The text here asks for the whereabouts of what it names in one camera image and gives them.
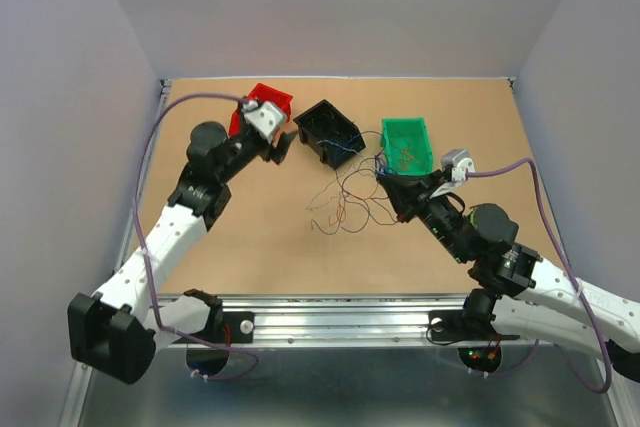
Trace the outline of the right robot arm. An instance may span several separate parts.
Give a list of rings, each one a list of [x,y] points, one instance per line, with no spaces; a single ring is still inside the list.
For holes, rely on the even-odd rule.
[[[478,283],[460,313],[463,331],[530,336],[609,361],[639,379],[639,304],[554,265],[517,242],[519,226],[492,203],[466,209],[452,192],[441,193],[445,175],[407,177],[379,173],[401,223],[418,219]]]

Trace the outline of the black plastic bin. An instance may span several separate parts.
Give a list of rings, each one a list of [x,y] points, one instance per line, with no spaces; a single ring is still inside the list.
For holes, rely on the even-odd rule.
[[[300,142],[309,146],[320,162],[333,170],[366,147],[356,124],[326,99],[297,115],[293,121]]]

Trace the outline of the red plastic bin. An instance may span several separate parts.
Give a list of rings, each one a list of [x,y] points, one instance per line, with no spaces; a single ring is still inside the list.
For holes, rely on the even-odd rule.
[[[281,111],[286,114],[287,121],[291,119],[291,94],[277,90],[264,83],[257,83],[247,96],[248,99],[258,100],[261,102],[269,101],[274,103]],[[233,112],[229,124],[228,134],[230,137],[237,135],[241,130],[240,121],[241,107],[238,106]]]

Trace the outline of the green plastic bin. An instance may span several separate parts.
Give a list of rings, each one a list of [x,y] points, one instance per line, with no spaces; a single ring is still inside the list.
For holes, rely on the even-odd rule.
[[[386,172],[424,176],[433,171],[433,150],[422,117],[383,118],[381,125]]]

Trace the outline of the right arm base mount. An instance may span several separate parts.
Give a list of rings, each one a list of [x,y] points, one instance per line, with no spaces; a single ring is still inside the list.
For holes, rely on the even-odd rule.
[[[519,340],[517,334],[499,334],[491,322],[495,315],[458,309],[420,310],[429,339],[437,344],[494,343],[499,338]]]

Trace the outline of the aluminium table frame rail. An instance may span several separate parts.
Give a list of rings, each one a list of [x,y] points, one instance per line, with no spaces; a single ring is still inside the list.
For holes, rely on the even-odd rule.
[[[234,111],[249,100],[247,96],[248,94],[233,97]],[[375,179],[378,173],[388,173],[384,167],[383,151],[381,151],[374,158],[372,171]],[[566,259],[553,264],[567,269],[570,278],[578,278]],[[501,345],[507,340],[499,338],[498,341],[487,344],[437,344],[429,339],[426,321],[421,314],[418,314],[413,322],[407,322],[403,314],[389,312],[387,302],[383,299],[359,301],[349,298],[290,298],[279,300],[273,306],[258,305],[241,310],[226,309],[223,303],[223,309],[251,311],[255,314],[252,344],[230,345],[232,352],[224,354],[220,350],[185,339],[174,342],[186,341],[204,346],[209,350],[208,357],[204,359],[192,357],[187,361],[191,375],[205,382],[222,379],[223,369],[232,353],[256,357],[262,349],[286,346],[373,348],[380,341],[390,337],[393,327],[399,327],[403,337],[411,342],[424,341],[436,347],[456,346],[467,371],[473,375],[493,378],[502,373]],[[533,344],[547,342],[530,336],[520,336],[520,339],[528,339]],[[610,388],[614,377],[621,375],[612,369],[609,361],[596,359],[601,361],[604,368],[603,385],[605,388]]]

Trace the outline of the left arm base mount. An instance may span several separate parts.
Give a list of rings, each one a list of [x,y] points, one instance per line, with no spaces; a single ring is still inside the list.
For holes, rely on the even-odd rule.
[[[255,314],[251,311],[217,309],[209,314],[205,326],[193,336],[216,344],[252,344],[254,326]]]

